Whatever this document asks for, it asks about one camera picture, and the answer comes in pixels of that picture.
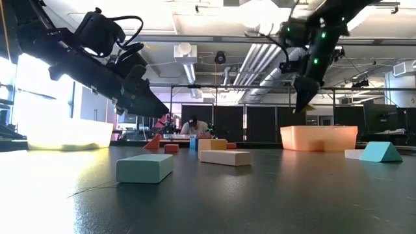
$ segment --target black cap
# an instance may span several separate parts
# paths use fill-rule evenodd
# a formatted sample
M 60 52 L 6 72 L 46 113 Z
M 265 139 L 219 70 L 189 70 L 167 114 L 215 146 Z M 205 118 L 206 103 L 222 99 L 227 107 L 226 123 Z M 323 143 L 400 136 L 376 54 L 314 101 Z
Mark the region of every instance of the black cap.
M 189 127 L 195 127 L 196 123 L 198 123 L 196 116 L 190 117 L 190 120 L 188 121 Z

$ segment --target person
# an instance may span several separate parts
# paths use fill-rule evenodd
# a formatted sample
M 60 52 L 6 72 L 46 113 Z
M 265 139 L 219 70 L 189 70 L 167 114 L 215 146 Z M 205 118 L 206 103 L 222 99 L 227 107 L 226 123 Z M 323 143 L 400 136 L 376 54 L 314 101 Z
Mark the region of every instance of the person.
M 211 134 L 208 132 L 208 124 L 204 121 L 199 121 L 196 116 L 192 116 L 186 122 L 181 130 L 183 135 L 196 135 L 198 139 L 211 139 Z

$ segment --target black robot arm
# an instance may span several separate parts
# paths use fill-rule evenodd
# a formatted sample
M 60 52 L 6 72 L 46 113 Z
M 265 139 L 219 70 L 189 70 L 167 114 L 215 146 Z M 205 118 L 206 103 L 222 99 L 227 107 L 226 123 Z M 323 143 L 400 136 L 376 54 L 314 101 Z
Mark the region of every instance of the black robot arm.
M 78 29 L 56 28 L 43 10 L 42 0 L 1 0 L 3 15 L 0 23 L 0 56 L 18 62 L 26 53 L 51 65 L 52 80 L 67 74 L 75 81 L 112 100 L 118 114 L 160 118 L 168 113 L 167 107 L 153 94 L 149 81 L 143 80 L 146 61 L 137 53 L 143 44 L 121 44 L 125 34 L 100 9 L 88 12 Z M 117 43 L 124 53 L 106 65 L 94 57 L 107 57 Z M 95 54 L 86 52 L 86 48 Z
M 289 18 L 279 35 L 287 47 L 303 47 L 307 55 L 295 63 L 281 64 L 282 71 L 297 72 L 292 85 L 297 92 L 295 112 L 302 111 L 324 85 L 340 36 L 350 36 L 347 24 L 360 11 L 380 0 L 312 0 L 316 8 L 299 18 Z

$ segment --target blue block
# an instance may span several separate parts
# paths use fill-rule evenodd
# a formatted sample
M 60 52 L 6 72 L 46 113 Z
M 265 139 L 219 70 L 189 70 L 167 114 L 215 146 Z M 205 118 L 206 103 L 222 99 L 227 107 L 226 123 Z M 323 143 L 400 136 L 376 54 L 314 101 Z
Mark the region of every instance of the blue block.
M 139 155 L 117 160 L 116 180 L 121 183 L 160 183 L 173 169 L 172 155 Z
M 361 161 L 377 163 L 403 161 L 397 149 L 391 142 L 369 142 L 359 159 Z
M 198 141 L 199 139 L 197 138 L 191 138 L 189 139 L 189 148 L 192 150 L 198 150 Z

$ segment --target red block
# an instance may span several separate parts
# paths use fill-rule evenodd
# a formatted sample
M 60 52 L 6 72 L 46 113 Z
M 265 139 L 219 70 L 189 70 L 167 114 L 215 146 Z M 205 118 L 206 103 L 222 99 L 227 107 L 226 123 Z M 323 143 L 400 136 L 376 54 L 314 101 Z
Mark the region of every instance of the red block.
M 178 144 L 166 144 L 164 145 L 164 153 L 177 153 L 179 151 Z
M 237 144 L 236 143 L 227 143 L 227 150 L 235 150 L 237 149 Z
M 153 137 L 153 139 L 147 143 L 143 148 L 146 150 L 157 150 L 161 147 L 161 138 L 162 135 L 160 134 L 156 134 L 155 137 Z

